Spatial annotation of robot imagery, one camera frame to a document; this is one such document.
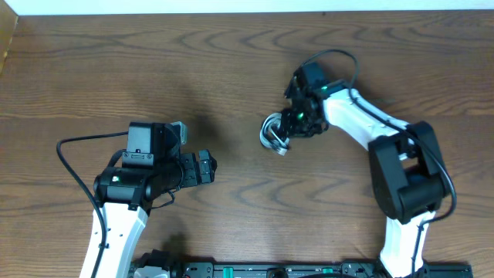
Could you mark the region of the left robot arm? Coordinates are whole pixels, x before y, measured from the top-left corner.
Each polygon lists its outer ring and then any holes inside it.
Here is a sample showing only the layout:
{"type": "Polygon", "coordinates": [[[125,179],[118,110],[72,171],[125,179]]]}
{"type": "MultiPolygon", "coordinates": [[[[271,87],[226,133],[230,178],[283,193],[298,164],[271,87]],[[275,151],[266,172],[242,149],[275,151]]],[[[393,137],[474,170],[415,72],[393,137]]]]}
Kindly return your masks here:
{"type": "Polygon", "coordinates": [[[125,277],[154,200],[214,181],[216,160],[207,150],[181,153],[186,139],[181,122],[130,123],[126,149],[94,181],[96,210],[82,277],[125,277]]]}

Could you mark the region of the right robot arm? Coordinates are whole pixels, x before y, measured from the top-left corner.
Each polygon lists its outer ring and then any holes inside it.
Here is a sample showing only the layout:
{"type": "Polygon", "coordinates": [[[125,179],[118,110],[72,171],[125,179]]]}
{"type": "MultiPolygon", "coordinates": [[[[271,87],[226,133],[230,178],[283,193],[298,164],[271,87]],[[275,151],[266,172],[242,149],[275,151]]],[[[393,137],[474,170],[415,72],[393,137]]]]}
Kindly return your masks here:
{"type": "Polygon", "coordinates": [[[457,195],[445,168],[435,132],[421,121],[409,124],[362,98],[351,83],[323,76],[294,76],[285,96],[291,106],[274,116],[273,149],[285,154],[291,137],[312,137],[335,126],[368,153],[371,184],[386,215],[384,246],[377,274],[421,277],[428,227],[456,209],[457,195]]]}

